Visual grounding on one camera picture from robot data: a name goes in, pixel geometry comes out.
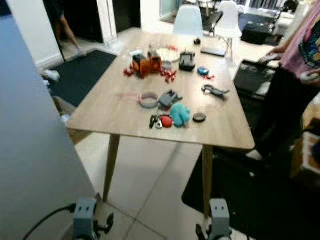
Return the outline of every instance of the tile floor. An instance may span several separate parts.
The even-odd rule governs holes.
[[[170,33],[172,24],[156,22],[144,31]],[[118,34],[118,40],[104,45],[79,39],[84,51],[100,49],[119,54],[131,40],[138,28]],[[215,47],[224,47],[224,42],[212,39]],[[235,41],[233,60],[227,55],[225,62],[233,78],[239,64],[245,58],[256,61],[264,56],[271,46],[252,45]],[[63,52],[67,59],[75,50],[65,43]],[[106,156],[109,135],[93,133],[75,148],[98,193],[103,193],[106,174]],[[201,152],[195,144],[174,143],[134,137],[121,137],[114,176],[108,203],[97,209],[97,217],[105,221],[114,212],[114,226],[106,240],[195,240],[196,223],[203,223],[203,215],[182,202],[182,194]],[[233,231],[233,240],[247,240],[238,231]]]

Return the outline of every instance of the person's hand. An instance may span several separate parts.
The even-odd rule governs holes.
[[[311,74],[318,74],[319,77],[310,83],[303,82],[303,84],[320,88],[320,69],[315,69],[307,72],[307,76],[310,76]]]
[[[274,47],[270,52],[268,52],[266,55],[271,55],[271,54],[284,54],[285,51],[287,50],[288,46],[286,44],[283,44],[281,46]]]

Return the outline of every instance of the red toy piece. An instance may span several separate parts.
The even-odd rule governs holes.
[[[172,126],[172,118],[171,117],[161,116],[160,120],[161,120],[162,126],[164,128],[171,128],[171,126]]]

